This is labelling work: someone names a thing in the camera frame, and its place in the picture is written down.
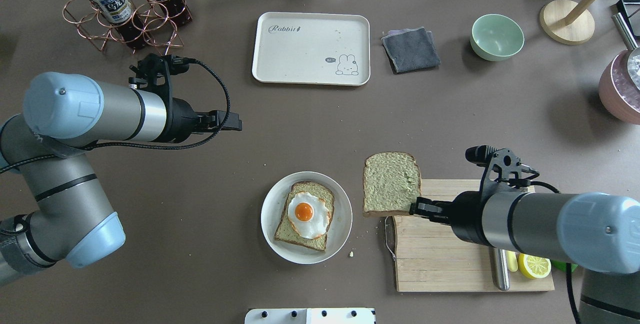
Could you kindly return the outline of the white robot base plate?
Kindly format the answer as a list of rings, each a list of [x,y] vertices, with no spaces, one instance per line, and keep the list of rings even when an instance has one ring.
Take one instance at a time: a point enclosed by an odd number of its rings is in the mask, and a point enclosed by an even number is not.
[[[254,308],[244,323],[377,323],[374,308]]]

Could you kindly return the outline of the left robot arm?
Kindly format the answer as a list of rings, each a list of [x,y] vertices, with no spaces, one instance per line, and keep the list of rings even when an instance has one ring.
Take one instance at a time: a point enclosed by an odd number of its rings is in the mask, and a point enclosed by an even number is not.
[[[129,87],[83,75],[38,75],[23,112],[1,126],[3,169],[23,176],[38,205],[1,221],[2,285],[60,260],[87,267],[124,244],[121,220],[86,156],[97,141],[182,150],[192,134],[242,128],[230,109],[195,112],[174,98],[169,74],[138,74]]]

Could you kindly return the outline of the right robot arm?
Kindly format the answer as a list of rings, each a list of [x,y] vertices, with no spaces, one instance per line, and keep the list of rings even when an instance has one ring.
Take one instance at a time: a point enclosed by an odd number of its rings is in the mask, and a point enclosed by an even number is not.
[[[503,191],[482,200],[418,198],[411,215],[448,224],[464,241],[541,256],[584,269],[583,323],[638,323],[638,201],[602,192]]]

